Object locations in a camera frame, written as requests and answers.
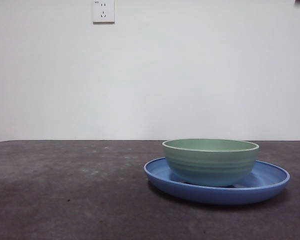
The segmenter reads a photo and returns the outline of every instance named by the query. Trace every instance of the plate rim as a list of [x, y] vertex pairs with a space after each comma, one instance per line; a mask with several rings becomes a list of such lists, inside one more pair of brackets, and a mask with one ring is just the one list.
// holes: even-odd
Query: plate rim
[[153, 159], [151, 161], [148, 161], [143, 166], [143, 170], [145, 171], [146, 174], [152, 176], [153, 178], [159, 179], [159, 180], [164, 181], [166, 183], [176, 184], [176, 185], [180, 185], [180, 186], [185, 186], [185, 187], [188, 187], [188, 188], [211, 189], [211, 190], [219, 190], [219, 191], [221, 191], [221, 190], [222, 191], [252, 191], [252, 190], [263, 190], [263, 189], [275, 188], [275, 187], [278, 187], [278, 186], [286, 184], [290, 180], [290, 174], [285, 169], [283, 169], [282, 167], [279, 167], [277, 165], [274, 165], [274, 164], [271, 164], [271, 163], [268, 163], [268, 162], [265, 162], [265, 161], [256, 160], [256, 162], [259, 162], [261, 164], [267, 165], [269, 167], [276, 168], [276, 169], [284, 172], [285, 175], [286, 175], [286, 178], [284, 180], [280, 181], [280, 182], [275, 183], [275, 184], [265, 185], [265, 186], [255, 186], [255, 187], [233, 187], [233, 188], [230, 187], [229, 188], [229, 187], [215, 187], [215, 186], [193, 185], [193, 184], [188, 184], [188, 183], [183, 183], [183, 182], [177, 182], [177, 181], [167, 180], [167, 179], [165, 179], [163, 177], [154, 175], [153, 173], [151, 173], [150, 171], [147, 170], [147, 166], [148, 165], [150, 165], [153, 162], [163, 160], [165, 158], [166, 157], [159, 157], [159, 158]]

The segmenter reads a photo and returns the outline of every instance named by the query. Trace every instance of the gray table surface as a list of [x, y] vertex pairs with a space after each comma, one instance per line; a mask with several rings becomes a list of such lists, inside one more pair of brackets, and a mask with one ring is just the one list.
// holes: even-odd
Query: gray table surface
[[0, 240], [300, 240], [300, 141], [254, 141], [290, 173], [270, 200], [193, 203], [152, 186], [162, 141], [0, 142]]

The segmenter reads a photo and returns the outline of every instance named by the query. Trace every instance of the bowl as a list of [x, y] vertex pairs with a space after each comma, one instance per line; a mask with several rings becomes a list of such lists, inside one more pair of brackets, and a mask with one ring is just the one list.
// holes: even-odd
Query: bowl
[[227, 187], [254, 167], [259, 145], [228, 139], [177, 139], [162, 143], [168, 166], [193, 185]]

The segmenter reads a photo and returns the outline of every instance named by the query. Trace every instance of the bowl rim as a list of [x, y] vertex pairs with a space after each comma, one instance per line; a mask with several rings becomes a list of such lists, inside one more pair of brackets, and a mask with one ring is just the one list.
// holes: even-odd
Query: bowl rim
[[[240, 143], [249, 143], [254, 145], [253, 148], [247, 148], [247, 149], [237, 149], [237, 150], [200, 150], [200, 149], [191, 149], [191, 148], [182, 148], [182, 147], [175, 147], [175, 146], [168, 146], [166, 143], [177, 141], [177, 140], [222, 140], [222, 141], [232, 141], [232, 142], [240, 142]], [[251, 142], [251, 141], [241, 141], [241, 140], [233, 140], [233, 139], [221, 139], [221, 138], [178, 138], [178, 139], [172, 139], [172, 140], [166, 140], [162, 143], [162, 145], [169, 149], [175, 149], [175, 150], [184, 150], [184, 151], [191, 151], [191, 152], [204, 152], [204, 153], [236, 153], [236, 152], [248, 152], [257, 150], [259, 148], [259, 145]]]

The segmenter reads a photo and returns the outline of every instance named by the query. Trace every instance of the dishware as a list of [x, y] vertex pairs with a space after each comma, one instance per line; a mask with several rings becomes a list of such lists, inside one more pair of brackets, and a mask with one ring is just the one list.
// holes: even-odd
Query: dishware
[[144, 165], [144, 171], [149, 181], [167, 194], [215, 205], [242, 205], [265, 201], [278, 195], [290, 179], [289, 173], [283, 168], [258, 160], [244, 179], [229, 187], [186, 183], [172, 172], [165, 157], [149, 161]]
[[224, 187], [252, 170], [259, 146], [225, 139], [177, 139], [162, 143], [171, 170], [190, 184]]

